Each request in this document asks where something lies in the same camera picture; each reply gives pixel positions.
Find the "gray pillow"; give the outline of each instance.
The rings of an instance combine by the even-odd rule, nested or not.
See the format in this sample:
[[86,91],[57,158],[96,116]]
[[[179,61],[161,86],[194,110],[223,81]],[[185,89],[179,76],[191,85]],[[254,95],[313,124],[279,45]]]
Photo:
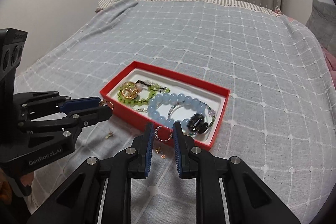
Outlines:
[[336,6],[313,0],[306,26],[328,52],[336,56]]

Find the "bed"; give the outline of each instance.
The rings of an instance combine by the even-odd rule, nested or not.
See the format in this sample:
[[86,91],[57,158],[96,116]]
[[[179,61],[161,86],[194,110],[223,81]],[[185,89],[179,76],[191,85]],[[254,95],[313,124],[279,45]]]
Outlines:
[[[314,35],[298,21],[229,0],[102,0],[85,26],[16,77],[15,93],[99,90],[134,60],[231,89],[211,152],[241,157],[309,223],[336,182],[336,92]],[[109,131],[114,136],[105,138]],[[29,210],[88,157],[114,156],[141,134],[117,117],[85,128],[76,151],[35,171]],[[195,223],[195,181],[176,172],[173,149],[153,154],[134,180],[132,223]]]

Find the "white grid pattern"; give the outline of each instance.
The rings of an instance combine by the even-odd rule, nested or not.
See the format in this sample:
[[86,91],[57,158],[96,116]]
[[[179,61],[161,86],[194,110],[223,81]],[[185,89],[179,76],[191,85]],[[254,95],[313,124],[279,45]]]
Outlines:
[[[336,180],[336,97],[307,28],[241,8],[123,0],[18,76],[15,89],[98,95],[133,60],[230,88],[212,153],[240,156],[302,223],[310,222]],[[107,128],[115,136],[105,141]],[[117,118],[86,128],[71,157],[36,171],[31,210],[87,157],[112,156],[138,133]],[[170,159],[154,155],[150,177],[132,186],[132,223],[152,214],[159,222],[194,223],[194,182],[179,180]],[[145,205],[137,196],[148,197]]]

